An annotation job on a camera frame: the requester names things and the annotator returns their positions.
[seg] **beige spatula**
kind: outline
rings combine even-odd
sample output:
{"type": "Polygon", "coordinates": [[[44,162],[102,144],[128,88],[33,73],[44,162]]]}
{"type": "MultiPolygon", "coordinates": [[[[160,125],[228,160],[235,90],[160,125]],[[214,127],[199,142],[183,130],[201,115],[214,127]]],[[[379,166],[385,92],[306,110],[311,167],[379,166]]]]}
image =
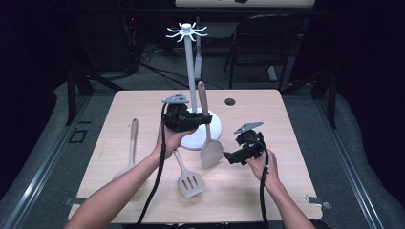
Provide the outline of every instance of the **beige spatula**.
{"type": "MultiPolygon", "coordinates": [[[[200,103],[202,105],[202,114],[208,116],[208,102],[206,98],[205,85],[202,81],[198,85],[200,103]]],[[[202,166],[207,169],[216,164],[224,156],[224,147],[221,142],[211,138],[211,130],[209,124],[205,124],[206,141],[200,150],[200,157],[202,159],[202,166]]]]}
{"type": "Polygon", "coordinates": [[[131,146],[130,146],[130,151],[129,151],[128,165],[124,169],[122,169],[121,171],[116,173],[114,175],[113,179],[125,174],[126,172],[128,172],[128,170],[134,168],[134,166],[135,166],[135,140],[137,139],[137,131],[138,131],[138,120],[136,118],[134,118],[134,120],[132,120],[132,124],[131,124],[131,146]]]}
{"type": "Polygon", "coordinates": [[[186,198],[191,198],[196,194],[202,192],[203,180],[200,175],[185,169],[178,150],[175,151],[175,157],[181,168],[181,176],[178,180],[178,185],[181,193],[186,198]]]}

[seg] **wooden table top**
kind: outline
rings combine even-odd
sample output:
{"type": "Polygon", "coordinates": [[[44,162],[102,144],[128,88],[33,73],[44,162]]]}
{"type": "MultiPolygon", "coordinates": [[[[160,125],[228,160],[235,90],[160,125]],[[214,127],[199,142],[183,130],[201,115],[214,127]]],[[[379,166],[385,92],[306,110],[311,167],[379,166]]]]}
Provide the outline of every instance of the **wooden table top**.
{"type": "Polygon", "coordinates": [[[312,8],[314,0],[176,0],[177,7],[188,8],[312,8]]]}
{"type": "MultiPolygon", "coordinates": [[[[183,93],[190,100],[189,91],[121,91],[116,94],[77,192],[79,198],[88,198],[127,165],[133,118],[139,121],[136,163],[152,152],[158,135],[161,101],[177,93],[183,93]]],[[[240,149],[234,131],[245,123],[264,122],[254,130],[263,133],[267,147],[276,154],[280,179],[307,217],[320,219],[321,209],[306,201],[306,195],[316,197],[316,193],[280,93],[275,90],[207,90],[207,97],[209,110],[222,122],[219,140],[227,152],[240,149]],[[235,99],[235,105],[226,105],[224,101],[227,98],[235,99]]],[[[260,182],[248,165],[229,164],[223,157],[215,166],[204,170],[200,151],[179,148],[179,152],[185,167],[202,176],[204,191],[192,198],[185,198],[181,194],[177,183],[181,170],[172,156],[165,161],[160,186],[149,205],[144,223],[263,220],[259,200],[260,182]]],[[[138,221],[156,173],[141,186],[113,222],[138,221]]],[[[281,220],[274,201],[266,191],[265,200],[268,219],[281,220]]],[[[77,208],[78,205],[72,207],[69,218],[77,208]]]]}

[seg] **forearm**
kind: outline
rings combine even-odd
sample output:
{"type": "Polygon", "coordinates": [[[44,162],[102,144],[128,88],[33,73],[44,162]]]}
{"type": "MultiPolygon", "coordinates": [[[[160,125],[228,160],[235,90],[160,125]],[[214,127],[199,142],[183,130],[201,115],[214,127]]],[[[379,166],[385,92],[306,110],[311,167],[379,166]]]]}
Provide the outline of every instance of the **forearm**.
{"type": "Polygon", "coordinates": [[[159,156],[149,155],[126,174],[92,194],[76,211],[66,228],[106,227],[158,168],[159,156]]]}
{"type": "Polygon", "coordinates": [[[276,203],[286,229],[314,228],[281,182],[267,180],[266,189],[276,203]]]}

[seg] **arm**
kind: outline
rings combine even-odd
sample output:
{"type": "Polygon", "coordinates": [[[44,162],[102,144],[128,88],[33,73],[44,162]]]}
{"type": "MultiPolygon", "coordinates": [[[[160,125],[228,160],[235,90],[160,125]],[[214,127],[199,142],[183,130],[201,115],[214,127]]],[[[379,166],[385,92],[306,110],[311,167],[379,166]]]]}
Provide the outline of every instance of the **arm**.
{"type": "MultiPolygon", "coordinates": [[[[253,174],[259,180],[262,178],[263,168],[265,167],[265,158],[266,154],[262,153],[257,159],[248,159],[246,161],[252,169],[253,174]]],[[[268,165],[265,187],[276,203],[285,227],[287,229],[315,228],[291,198],[280,181],[277,169],[277,158],[270,150],[268,150],[268,165]]]]}
{"type": "MultiPolygon", "coordinates": [[[[174,133],[166,128],[166,156],[181,146],[181,139],[193,132],[174,133]]],[[[161,127],[155,149],[143,161],[92,194],[75,212],[65,228],[105,228],[125,207],[140,186],[158,168],[161,151],[161,127]]]]}

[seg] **hand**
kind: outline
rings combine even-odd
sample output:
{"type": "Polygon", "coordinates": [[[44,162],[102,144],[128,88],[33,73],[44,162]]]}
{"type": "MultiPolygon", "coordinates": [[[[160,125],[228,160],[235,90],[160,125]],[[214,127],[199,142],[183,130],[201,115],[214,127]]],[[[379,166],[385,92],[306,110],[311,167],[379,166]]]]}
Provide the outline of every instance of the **hand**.
{"type": "MultiPolygon", "coordinates": [[[[196,130],[192,130],[192,131],[186,131],[186,132],[173,132],[170,129],[168,129],[166,126],[164,127],[164,134],[165,134],[165,143],[166,143],[166,156],[165,158],[169,158],[170,156],[173,155],[173,152],[179,148],[181,146],[181,140],[183,137],[185,137],[186,135],[191,135],[194,132],[196,132],[196,130]]],[[[154,152],[159,153],[161,152],[161,143],[162,143],[162,139],[161,139],[161,124],[159,125],[159,133],[158,133],[158,140],[156,142],[156,147],[154,152]]]]}
{"type": "MultiPolygon", "coordinates": [[[[273,152],[271,152],[269,149],[267,149],[267,151],[268,151],[268,170],[267,170],[266,180],[269,180],[271,182],[274,182],[274,181],[280,182],[280,179],[278,176],[276,155],[273,152]]],[[[266,152],[262,152],[262,154],[258,158],[256,158],[256,159],[250,158],[246,162],[247,162],[247,164],[249,164],[249,166],[252,169],[252,172],[256,176],[256,178],[261,180],[263,169],[265,168],[265,163],[266,163],[266,152]]]]}

